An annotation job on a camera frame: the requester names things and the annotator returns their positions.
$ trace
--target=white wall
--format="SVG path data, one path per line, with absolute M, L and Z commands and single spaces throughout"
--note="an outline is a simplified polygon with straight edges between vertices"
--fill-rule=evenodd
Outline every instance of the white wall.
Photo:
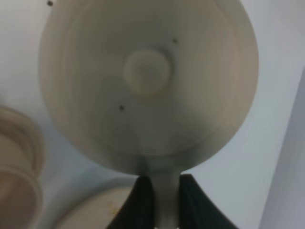
M 305 228 L 305 70 L 260 229 Z

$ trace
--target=round lid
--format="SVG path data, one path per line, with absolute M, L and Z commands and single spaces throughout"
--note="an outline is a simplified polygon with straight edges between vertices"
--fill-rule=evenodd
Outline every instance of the round lid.
M 40 77 L 55 124 L 92 159 L 139 173 L 177 156 L 186 169 L 244 121 L 258 51 L 238 0 L 59 0 Z
M 29 229 L 42 207 L 44 144 L 23 114 L 0 107 L 0 228 Z
M 106 229 L 120 211 L 132 187 L 116 187 L 84 201 L 56 225 L 57 229 Z

